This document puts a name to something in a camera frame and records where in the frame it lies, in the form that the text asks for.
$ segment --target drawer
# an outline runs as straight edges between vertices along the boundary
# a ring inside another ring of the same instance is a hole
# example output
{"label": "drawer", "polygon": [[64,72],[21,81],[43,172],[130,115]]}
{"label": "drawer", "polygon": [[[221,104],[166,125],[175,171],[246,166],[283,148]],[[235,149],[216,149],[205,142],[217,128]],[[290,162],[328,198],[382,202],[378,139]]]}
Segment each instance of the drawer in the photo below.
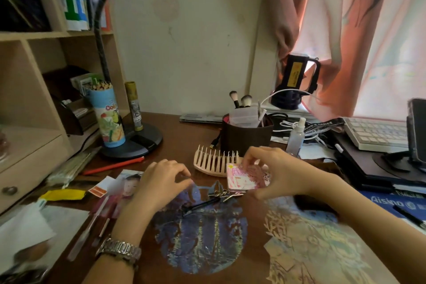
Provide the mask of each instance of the drawer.
{"label": "drawer", "polygon": [[[62,136],[58,136],[0,173],[0,213],[39,185],[49,173],[68,159],[70,151],[69,144]],[[3,188],[12,186],[18,188],[15,194],[1,192]]]}

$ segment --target yellow label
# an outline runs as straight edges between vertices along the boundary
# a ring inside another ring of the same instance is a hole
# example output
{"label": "yellow label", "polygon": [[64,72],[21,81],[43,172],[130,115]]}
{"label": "yellow label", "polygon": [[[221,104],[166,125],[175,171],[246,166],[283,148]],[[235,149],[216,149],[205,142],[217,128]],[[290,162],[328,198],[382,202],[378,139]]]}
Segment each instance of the yellow label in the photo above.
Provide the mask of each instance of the yellow label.
{"label": "yellow label", "polygon": [[290,77],[288,78],[288,87],[296,87],[297,80],[299,79],[300,71],[302,70],[302,63],[301,62],[294,62],[293,66],[291,67],[290,71]]}

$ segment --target white keyboard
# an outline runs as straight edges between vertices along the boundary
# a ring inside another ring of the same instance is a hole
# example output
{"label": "white keyboard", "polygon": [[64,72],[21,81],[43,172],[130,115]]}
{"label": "white keyboard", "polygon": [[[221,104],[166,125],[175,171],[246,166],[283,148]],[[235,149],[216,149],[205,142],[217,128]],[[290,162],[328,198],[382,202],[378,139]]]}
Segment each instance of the white keyboard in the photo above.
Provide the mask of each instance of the white keyboard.
{"label": "white keyboard", "polygon": [[345,131],[362,151],[396,153],[408,150],[405,122],[343,118]]}

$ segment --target yellow packet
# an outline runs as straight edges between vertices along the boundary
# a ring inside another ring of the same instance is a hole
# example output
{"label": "yellow packet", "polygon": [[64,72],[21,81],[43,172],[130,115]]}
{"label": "yellow packet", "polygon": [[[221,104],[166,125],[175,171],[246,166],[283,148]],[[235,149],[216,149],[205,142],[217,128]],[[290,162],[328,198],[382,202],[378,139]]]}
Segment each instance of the yellow packet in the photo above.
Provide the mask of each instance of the yellow packet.
{"label": "yellow packet", "polygon": [[84,198],[86,191],[83,190],[72,190],[72,189],[62,189],[62,190],[51,190],[43,194],[39,199],[44,199],[46,201],[60,201],[60,200],[81,200]]}

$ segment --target wide tooth comb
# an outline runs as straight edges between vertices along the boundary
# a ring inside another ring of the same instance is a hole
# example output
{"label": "wide tooth comb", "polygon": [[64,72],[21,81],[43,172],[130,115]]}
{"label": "wide tooth comb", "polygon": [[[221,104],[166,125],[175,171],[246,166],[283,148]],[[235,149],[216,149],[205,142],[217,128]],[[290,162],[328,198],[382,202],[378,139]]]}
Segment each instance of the wide tooth comb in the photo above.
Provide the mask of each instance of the wide tooth comb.
{"label": "wide tooth comb", "polygon": [[225,152],[221,156],[221,153],[219,151],[219,154],[216,155],[216,150],[212,154],[211,150],[210,153],[207,153],[207,147],[206,150],[204,150],[204,146],[201,147],[198,146],[198,149],[195,152],[194,155],[194,167],[211,176],[217,176],[220,178],[225,178],[226,175],[226,165],[229,163],[233,164],[241,164],[242,158],[238,156],[238,152],[228,152],[227,156],[225,155]]}

